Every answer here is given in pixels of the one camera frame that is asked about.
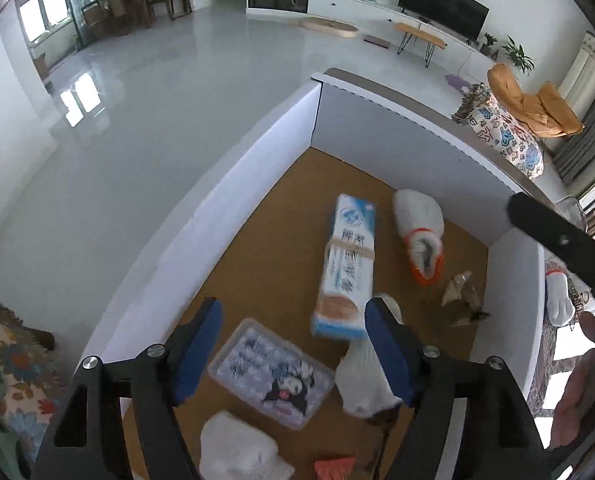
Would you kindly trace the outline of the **person's right hand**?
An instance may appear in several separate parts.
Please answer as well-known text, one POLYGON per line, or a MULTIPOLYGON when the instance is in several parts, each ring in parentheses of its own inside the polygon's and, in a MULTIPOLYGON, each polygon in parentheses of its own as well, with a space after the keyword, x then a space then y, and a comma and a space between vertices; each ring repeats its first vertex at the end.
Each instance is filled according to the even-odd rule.
MULTIPOLYGON (((579 317, 579 325, 584 335, 595 342, 595 316, 583 312, 579 317)), ((563 396, 553 412, 551 448, 566 446, 577 437, 583 419, 578 404, 588 386, 589 367, 594 354, 595 349, 587 351, 567 380, 563 396)))

